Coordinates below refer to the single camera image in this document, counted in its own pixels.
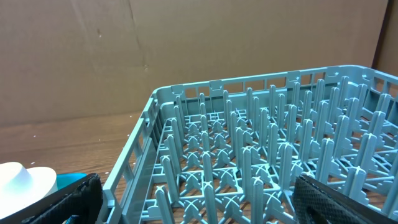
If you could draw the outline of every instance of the cardboard panel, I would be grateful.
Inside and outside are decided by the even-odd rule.
[[[398,76],[398,2],[392,1],[391,16],[386,27],[376,68]]]
[[[0,126],[140,111],[176,83],[370,66],[386,2],[2,1]]]

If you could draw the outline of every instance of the dish rack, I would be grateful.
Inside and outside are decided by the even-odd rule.
[[[398,220],[397,85],[342,65],[159,88],[103,186],[97,222],[296,223],[303,173]]]

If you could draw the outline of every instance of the wooden table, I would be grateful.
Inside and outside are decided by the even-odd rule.
[[[0,163],[17,161],[25,168],[51,167],[58,174],[96,172],[104,183],[140,114],[95,116],[0,128]],[[117,197],[120,198],[124,188],[122,180],[116,190]],[[368,197],[378,207],[382,207],[385,201],[381,195],[369,194]],[[245,216],[250,217],[250,203],[242,204],[241,209]],[[175,220],[179,223],[183,209],[174,210]]]

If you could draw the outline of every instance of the black object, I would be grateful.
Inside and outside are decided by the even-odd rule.
[[[296,179],[293,206],[300,224],[398,223],[306,175]]]
[[[60,189],[42,200],[0,220],[3,223],[95,223],[103,203],[98,174],[86,177]]]

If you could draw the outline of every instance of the teal object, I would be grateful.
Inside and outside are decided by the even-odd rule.
[[[59,174],[57,175],[57,187],[58,190],[78,181],[79,179],[85,177],[84,173],[72,173],[72,174]]]
[[[283,85],[269,85],[275,79]],[[303,173],[398,220],[394,86],[392,75],[341,65],[158,88],[103,186],[97,223],[175,223],[177,207],[182,223],[296,223],[292,193]],[[363,189],[386,196],[384,206]]]

